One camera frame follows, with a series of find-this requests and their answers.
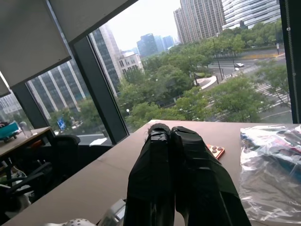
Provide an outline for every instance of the overcast sky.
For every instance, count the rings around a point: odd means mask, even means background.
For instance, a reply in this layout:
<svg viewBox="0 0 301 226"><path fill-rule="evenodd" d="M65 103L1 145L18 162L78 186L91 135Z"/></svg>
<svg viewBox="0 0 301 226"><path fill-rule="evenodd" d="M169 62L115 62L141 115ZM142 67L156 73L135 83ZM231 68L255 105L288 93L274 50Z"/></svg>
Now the overcast sky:
<svg viewBox="0 0 301 226"><path fill-rule="evenodd" d="M119 49L137 46L142 35L177 37L173 11L180 7L180 0L139 0L108 23Z"/></svg>

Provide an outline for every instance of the clear plastic bag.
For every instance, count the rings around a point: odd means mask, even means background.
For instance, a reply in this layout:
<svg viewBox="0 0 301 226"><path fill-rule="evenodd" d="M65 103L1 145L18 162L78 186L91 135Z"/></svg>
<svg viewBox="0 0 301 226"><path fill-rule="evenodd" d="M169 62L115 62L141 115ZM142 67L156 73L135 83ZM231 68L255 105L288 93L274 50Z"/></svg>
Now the clear plastic bag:
<svg viewBox="0 0 301 226"><path fill-rule="evenodd" d="M241 129L239 196L250 220L301 224L300 127Z"/></svg>

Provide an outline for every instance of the teal object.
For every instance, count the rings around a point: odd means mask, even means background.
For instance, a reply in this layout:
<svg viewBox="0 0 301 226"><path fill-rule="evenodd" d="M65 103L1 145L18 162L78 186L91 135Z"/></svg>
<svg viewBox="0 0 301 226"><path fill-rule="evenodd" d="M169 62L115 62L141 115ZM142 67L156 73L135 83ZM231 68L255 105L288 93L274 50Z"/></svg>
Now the teal object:
<svg viewBox="0 0 301 226"><path fill-rule="evenodd" d="M18 134L18 131L19 128L16 122L13 122L5 127L2 127L0 128L0 140L4 140L4 142L6 142L11 137L15 137Z"/></svg>

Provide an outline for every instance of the wooden desk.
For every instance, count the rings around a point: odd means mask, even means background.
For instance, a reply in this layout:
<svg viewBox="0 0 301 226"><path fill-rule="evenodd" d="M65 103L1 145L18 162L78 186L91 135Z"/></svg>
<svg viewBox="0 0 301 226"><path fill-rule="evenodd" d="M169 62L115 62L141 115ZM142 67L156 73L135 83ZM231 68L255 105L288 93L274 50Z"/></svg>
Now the wooden desk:
<svg viewBox="0 0 301 226"><path fill-rule="evenodd" d="M32 130L33 135L28 138L21 132L19 135L17 135L17 139L11 138L7 144L0 142L0 157L9 154L11 151L27 144L35 138L45 135L45 133L49 132L50 130L51 127L34 129Z"/></svg>
<svg viewBox="0 0 301 226"><path fill-rule="evenodd" d="M157 121L170 128L185 126L201 135L206 143L223 146L226 153L221 162L230 173L236 188L240 173L240 128L254 123ZM144 125L100 158L45 195L4 226L40 226L85 218L96 223L105 211L120 198L126 198L128 175L140 154L147 130ZM184 226L176 212L175 226Z"/></svg>

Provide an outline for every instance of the white car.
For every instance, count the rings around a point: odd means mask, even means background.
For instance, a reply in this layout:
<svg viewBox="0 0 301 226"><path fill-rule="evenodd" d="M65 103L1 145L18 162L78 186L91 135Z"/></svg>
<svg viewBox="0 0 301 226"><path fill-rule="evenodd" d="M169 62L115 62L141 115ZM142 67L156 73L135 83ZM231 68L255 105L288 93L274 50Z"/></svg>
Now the white car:
<svg viewBox="0 0 301 226"><path fill-rule="evenodd" d="M241 63L237 63L237 64L234 64L235 67L244 67L245 65L244 64L241 64Z"/></svg>

